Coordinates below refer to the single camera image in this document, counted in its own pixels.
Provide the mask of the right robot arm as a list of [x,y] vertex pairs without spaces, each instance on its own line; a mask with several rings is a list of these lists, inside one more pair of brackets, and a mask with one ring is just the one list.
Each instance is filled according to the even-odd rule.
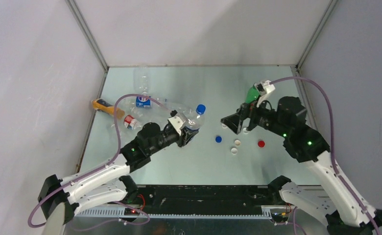
[[306,108],[299,98],[285,96],[277,109],[268,109],[265,102],[243,103],[221,123],[239,134],[246,119],[247,131],[262,127],[281,136],[286,152],[313,174],[328,196],[321,198],[279,176],[268,185],[271,203],[296,206],[321,222],[331,235],[370,235],[382,226],[382,209],[371,206],[331,160],[328,143],[306,124]]

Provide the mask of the clear crushed plastic bottle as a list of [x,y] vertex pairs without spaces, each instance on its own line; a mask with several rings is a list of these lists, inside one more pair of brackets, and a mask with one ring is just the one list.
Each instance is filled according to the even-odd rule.
[[200,128],[204,125],[205,115],[204,113],[194,110],[189,115],[186,115],[186,123],[181,129],[186,134],[196,135]]

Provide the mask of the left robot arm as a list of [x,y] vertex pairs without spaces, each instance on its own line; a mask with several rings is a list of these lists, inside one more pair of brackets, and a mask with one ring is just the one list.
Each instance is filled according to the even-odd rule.
[[39,207],[45,219],[49,219],[57,206],[64,205],[64,221],[70,222],[77,214],[114,201],[127,204],[136,202],[138,187],[130,174],[151,160],[160,150],[177,144],[186,146],[204,124],[202,115],[187,118],[182,113],[171,112],[164,128],[149,122],[136,137],[115,156],[84,173],[59,179],[47,177],[38,196]]

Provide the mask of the green plastic bottle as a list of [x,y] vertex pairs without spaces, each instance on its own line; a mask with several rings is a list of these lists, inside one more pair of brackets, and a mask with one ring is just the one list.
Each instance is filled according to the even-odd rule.
[[257,84],[254,83],[246,94],[245,103],[251,103],[254,100],[257,100],[259,95],[260,95],[260,92],[257,88]]

